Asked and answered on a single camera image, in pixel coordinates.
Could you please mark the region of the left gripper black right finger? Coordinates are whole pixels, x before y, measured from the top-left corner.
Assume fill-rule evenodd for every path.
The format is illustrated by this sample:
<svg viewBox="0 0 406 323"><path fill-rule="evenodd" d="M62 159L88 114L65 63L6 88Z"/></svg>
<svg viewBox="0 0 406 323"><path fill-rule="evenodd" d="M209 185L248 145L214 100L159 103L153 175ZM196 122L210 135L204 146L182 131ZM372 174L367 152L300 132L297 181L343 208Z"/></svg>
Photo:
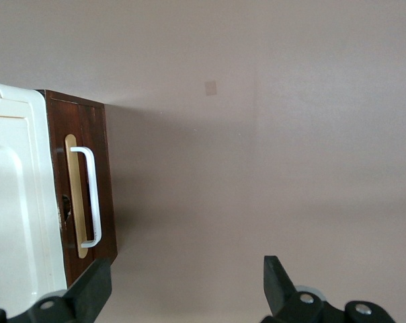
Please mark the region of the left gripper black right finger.
<svg viewBox="0 0 406 323"><path fill-rule="evenodd" d="M350 301L343 310L311 291L299 291L290 280L277 256L265 256L263 290L271 310L263 322L394 322L379 305L368 301Z"/></svg>

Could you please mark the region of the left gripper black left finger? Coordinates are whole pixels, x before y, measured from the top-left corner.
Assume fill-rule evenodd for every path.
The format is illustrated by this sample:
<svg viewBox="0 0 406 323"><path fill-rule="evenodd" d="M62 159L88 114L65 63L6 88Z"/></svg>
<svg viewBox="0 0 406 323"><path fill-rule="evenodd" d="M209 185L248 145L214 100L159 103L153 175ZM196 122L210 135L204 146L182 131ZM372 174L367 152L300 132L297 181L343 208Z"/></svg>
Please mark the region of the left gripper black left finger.
<svg viewBox="0 0 406 323"><path fill-rule="evenodd" d="M0 322L95 322L111 294L111 262L98 258L64 295L42 298L12 318L0 309Z"/></svg>

